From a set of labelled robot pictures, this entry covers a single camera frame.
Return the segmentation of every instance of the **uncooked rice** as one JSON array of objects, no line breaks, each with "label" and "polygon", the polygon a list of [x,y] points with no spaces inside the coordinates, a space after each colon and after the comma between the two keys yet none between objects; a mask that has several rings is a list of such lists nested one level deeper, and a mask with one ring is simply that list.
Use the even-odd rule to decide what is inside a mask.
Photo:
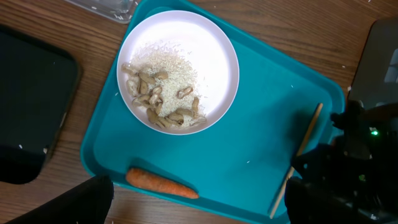
[{"label": "uncooked rice", "polygon": [[[159,116],[164,117],[174,112],[177,108],[191,109],[197,92],[197,71],[192,68],[191,63],[181,56],[178,45],[167,43],[147,44],[135,54],[130,64],[137,69],[153,76],[160,71],[166,71],[169,77],[165,80],[156,78],[155,85],[148,84],[149,89],[156,86],[163,88],[161,97],[164,99]],[[193,92],[182,99],[177,98],[177,92],[187,87],[193,87]],[[199,115],[203,115],[200,106]],[[195,121],[184,115],[184,123],[181,128],[187,128]]]}]

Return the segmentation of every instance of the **plastic container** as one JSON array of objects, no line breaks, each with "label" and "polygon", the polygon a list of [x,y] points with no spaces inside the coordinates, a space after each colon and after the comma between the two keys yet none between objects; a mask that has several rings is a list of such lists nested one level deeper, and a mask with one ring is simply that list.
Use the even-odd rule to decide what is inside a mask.
[{"label": "plastic container", "polygon": [[[231,40],[240,68],[239,88],[232,106],[216,124],[200,133],[159,133],[127,109],[118,92],[114,61],[81,145],[85,169],[91,175],[108,174],[114,184],[127,189],[244,222],[287,223],[283,202],[272,220],[269,209],[319,102],[323,109],[306,150],[318,142],[330,142],[336,134],[329,117],[332,112],[344,110],[341,88],[183,0],[142,1],[126,36],[145,18],[168,10],[205,16]],[[124,178],[132,166],[185,184],[201,197],[190,200],[136,189]]]},{"label": "plastic container", "polygon": [[116,22],[127,24],[141,0],[66,0],[72,4],[107,17]]}]

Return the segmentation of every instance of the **chopstick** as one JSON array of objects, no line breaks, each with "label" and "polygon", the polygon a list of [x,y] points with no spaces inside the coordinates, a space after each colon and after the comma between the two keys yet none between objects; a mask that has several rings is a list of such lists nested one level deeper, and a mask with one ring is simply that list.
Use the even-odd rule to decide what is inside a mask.
[{"label": "chopstick", "polygon": [[[317,106],[317,109],[315,110],[315,113],[314,113],[314,115],[312,117],[310,125],[308,126],[307,132],[305,133],[303,141],[301,142],[301,145],[300,145],[300,147],[299,147],[299,149],[298,149],[298,151],[296,153],[296,156],[300,156],[303,153],[303,151],[305,149],[305,146],[307,145],[308,140],[310,139],[310,136],[311,136],[311,133],[312,133],[312,129],[313,129],[313,127],[315,127],[315,124],[317,123],[317,120],[318,120],[319,114],[321,113],[322,107],[323,107],[323,103],[319,103],[318,106]],[[287,175],[285,177],[284,183],[282,184],[282,187],[279,190],[278,198],[275,201],[275,204],[274,204],[274,206],[272,208],[271,214],[269,215],[270,219],[272,219],[274,217],[275,212],[278,209],[279,203],[280,203],[280,201],[282,200],[282,197],[285,194],[286,183],[292,177],[293,173],[294,173],[294,168],[292,166],[290,166],[290,169],[289,169],[289,171],[288,171],[288,173],[287,173]]]}]

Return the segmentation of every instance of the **orange carrot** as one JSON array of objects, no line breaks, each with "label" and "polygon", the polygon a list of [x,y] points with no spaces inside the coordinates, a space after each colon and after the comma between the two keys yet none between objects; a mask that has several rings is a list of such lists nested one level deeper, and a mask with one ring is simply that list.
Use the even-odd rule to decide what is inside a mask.
[{"label": "orange carrot", "polygon": [[158,175],[138,168],[130,169],[129,172],[127,172],[126,180],[131,185],[140,189],[178,195],[190,199],[199,198],[199,195],[195,191],[182,184],[178,184],[172,180],[159,177]]}]

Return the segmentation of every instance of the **black device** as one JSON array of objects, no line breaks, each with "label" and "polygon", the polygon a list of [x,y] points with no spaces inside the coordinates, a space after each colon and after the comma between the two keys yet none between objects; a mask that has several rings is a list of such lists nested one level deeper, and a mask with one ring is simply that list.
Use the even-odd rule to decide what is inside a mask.
[{"label": "black device", "polygon": [[80,79],[66,51],[0,26],[0,181],[35,179]]},{"label": "black device", "polygon": [[113,193],[108,176],[93,177],[7,224],[103,224]]},{"label": "black device", "polygon": [[369,33],[332,145],[292,159],[291,223],[398,223],[398,18]]},{"label": "black device", "polygon": [[367,110],[398,102],[398,17],[371,27],[348,99]]}]

